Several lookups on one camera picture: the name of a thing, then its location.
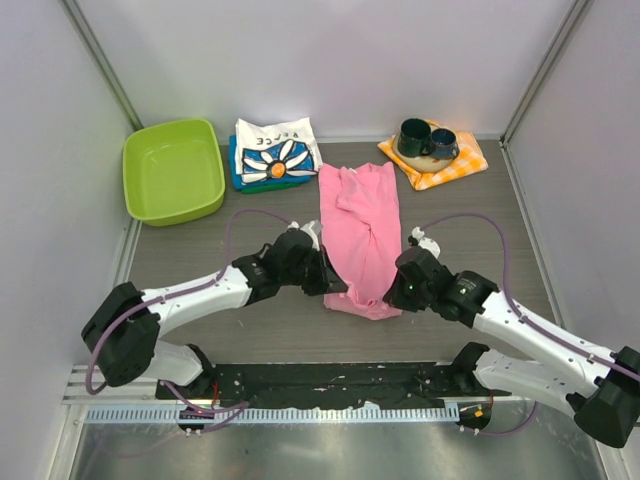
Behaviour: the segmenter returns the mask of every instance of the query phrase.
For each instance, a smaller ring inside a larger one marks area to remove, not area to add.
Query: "pink shirt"
[[[396,176],[392,162],[318,174],[322,243],[347,293],[325,295],[327,308],[371,320],[402,313],[382,301],[402,252]]]

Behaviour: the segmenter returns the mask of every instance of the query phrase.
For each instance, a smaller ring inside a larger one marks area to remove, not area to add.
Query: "dark mug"
[[[431,156],[438,160],[452,160],[460,154],[456,134],[446,128],[438,128],[431,132]]]
[[[410,118],[402,122],[397,148],[405,157],[431,154],[433,144],[429,124],[419,118]]]

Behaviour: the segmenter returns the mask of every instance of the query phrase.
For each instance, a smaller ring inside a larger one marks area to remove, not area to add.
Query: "green plastic basin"
[[[218,141],[200,118],[132,134],[124,145],[123,177],[129,214],[156,227],[209,215],[224,197]]]

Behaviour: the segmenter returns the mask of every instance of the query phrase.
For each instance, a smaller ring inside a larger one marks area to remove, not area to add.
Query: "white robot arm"
[[[211,387],[214,367],[195,345],[159,340],[192,320],[274,296],[285,285],[308,295],[339,293],[346,285],[320,245],[320,224],[293,223],[274,245],[240,257],[223,270],[172,287],[138,291],[117,286],[82,337],[109,386],[137,377],[173,382],[187,398]],[[507,298],[474,272],[452,274],[439,263],[438,245],[415,229],[398,257],[398,274],[384,297],[408,311],[427,308],[446,320],[493,335],[535,359],[517,360],[471,343],[454,360],[490,390],[511,392],[572,416],[589,435],[622,447],[640,416],[640,384],[624,372],[640,370],[640,354],[614,353],[589,343]],[[603,358],[608,362],[594,361]]]

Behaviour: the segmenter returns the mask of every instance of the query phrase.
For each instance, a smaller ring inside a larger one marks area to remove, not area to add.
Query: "orange cloth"
[[[429,121],[429,124],[432,128],[440,127],[435,122]],[[379,143],[378,148],[400,167],[400,170],[407,175],[411,186],[415,190],[426,190],[489,168],[487,160],[482,155],[482,150],[480,150],[480,146],[471,132],[456,132],[456,137],[458,147],[460,147],[460,155],[448,167],[433,173],[419,172],[402,161],[393,152],[395,135],[389,140]]]

